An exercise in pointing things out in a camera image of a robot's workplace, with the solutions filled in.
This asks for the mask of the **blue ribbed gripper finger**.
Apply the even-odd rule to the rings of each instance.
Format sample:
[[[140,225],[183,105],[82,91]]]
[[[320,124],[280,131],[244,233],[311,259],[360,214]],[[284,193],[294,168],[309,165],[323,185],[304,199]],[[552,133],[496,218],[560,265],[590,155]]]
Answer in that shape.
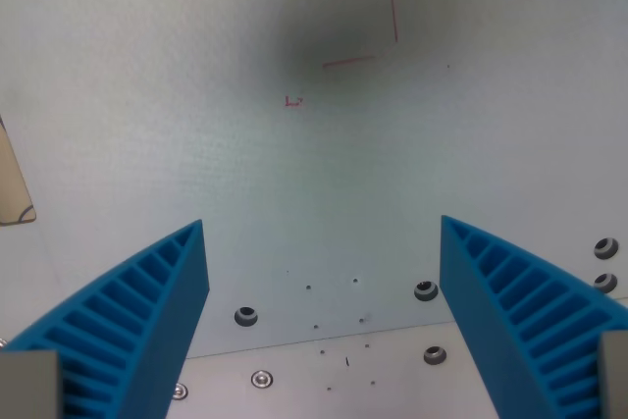
[[[599,418],[598,346],[624,306],[479,228],[441,219],[440,290],[501,418]]]
[[[58,354],[64,418],[164,418],[209,291],[196,220],[69,296],[3,350]]]

